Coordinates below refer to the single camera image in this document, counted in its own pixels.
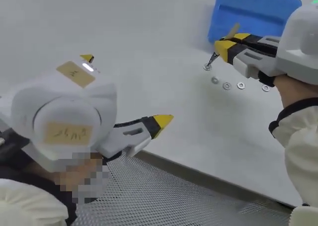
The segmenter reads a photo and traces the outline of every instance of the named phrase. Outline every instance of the metal mesh grate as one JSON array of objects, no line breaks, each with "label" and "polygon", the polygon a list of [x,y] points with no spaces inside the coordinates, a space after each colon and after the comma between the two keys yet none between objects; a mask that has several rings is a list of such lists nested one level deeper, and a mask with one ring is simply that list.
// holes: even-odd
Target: metal mesh grate
[{"label": "metal mesh grate", "polygon": [[108,167],[105,193],[79,207],[75,226],[288,225],[289,214],[269,200],[238,200],[125,155]]}]

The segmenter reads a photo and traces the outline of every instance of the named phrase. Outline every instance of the tape label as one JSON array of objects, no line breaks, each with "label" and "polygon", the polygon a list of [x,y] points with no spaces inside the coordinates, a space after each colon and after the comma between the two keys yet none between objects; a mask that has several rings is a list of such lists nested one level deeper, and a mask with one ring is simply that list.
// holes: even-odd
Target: tape label
[{"label": "tape label", "polygon": [[46,126],[44,143],[66,145],[88,145],[92,126],[51,122]]},{"label": "tape label", "polygon": [[72,61],[68,61],[57,67],[56,70],[82,88],[85,88],[95,80],[94,76],[84,71]]}]

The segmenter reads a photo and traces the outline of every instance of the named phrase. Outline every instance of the blue box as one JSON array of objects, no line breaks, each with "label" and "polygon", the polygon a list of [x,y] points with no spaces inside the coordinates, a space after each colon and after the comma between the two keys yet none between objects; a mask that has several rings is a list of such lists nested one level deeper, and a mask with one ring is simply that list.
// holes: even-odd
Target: blue box
[{"label": "blue box", "polygon": [[216,0],[208,39],[221,39],[235,23],[240,33],[281,36],[287,19],[301,5],[300,0]]}]

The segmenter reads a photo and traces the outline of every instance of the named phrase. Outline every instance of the white wall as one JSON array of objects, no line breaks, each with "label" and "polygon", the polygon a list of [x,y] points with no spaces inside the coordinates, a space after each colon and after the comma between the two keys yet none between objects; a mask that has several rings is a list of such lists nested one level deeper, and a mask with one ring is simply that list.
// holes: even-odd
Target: white wall
[{"label": "white wall", "polygon": [[[275,90],[245,80],[221,60],[208,73],[214,0],[0,0],[0,87],[93,53],[118,86],[118,121],[173,114],[149,152],[296,205],[301,202],[269,134]],[[210,82],[217,75],[233,88]],[[243,81],[244,90],[236,88]]]}]

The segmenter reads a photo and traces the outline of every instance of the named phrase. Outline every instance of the white sleeve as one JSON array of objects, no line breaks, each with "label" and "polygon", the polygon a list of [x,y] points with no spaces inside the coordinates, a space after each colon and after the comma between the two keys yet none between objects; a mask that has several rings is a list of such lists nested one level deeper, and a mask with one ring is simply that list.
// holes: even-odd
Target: white sleeve
[{"label": "white sleeve", "polygon": [[0,220],[3,226],[65,226],[67,207],[33,185],[0,179]]},{"label": "white sleeve", "polygon": [[269,129],[285,148],[291,181],[304,203],[310,205],[297,207],[290,225],[318,225],[318,98],[288,106]]}]

